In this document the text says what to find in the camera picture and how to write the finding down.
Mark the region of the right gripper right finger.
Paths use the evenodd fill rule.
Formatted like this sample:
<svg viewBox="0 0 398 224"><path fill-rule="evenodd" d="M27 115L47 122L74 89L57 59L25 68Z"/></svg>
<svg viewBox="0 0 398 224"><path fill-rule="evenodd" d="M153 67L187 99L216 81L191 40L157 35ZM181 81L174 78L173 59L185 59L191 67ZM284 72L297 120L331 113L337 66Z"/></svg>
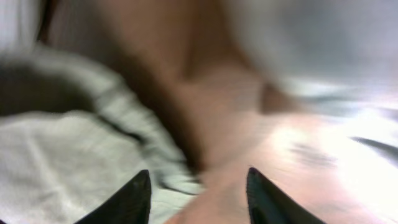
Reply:
<svg viewBox="0 0 398 224"><path fill-rule="evenodd" d="M251 224L325 224L254 167L246 177Z"/></svg>

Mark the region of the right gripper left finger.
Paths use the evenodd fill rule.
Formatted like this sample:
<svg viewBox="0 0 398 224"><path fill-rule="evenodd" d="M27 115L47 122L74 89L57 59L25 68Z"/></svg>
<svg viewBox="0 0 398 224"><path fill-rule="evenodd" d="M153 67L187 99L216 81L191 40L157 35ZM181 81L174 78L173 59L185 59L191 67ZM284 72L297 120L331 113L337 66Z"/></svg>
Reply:
<svg viewBox="0 0 398 224"><path fill-rule="evenodd" d="M148 170L141 170L98 208L76 224L148 224L152 187Z"/></svg>

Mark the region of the khaki green shorts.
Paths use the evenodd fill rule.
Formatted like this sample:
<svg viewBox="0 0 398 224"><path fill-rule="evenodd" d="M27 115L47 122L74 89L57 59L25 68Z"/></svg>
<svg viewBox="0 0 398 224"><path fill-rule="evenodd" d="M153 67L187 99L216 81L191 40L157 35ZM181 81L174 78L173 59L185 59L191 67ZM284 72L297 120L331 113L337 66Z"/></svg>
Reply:
<svg viewBox="0 0 398 224"><path fill-rule="evenodd" d="M118 73L50 49L1 55L3 223L76 223L141 170L150 175L151 223L203 192Z"/></svg>

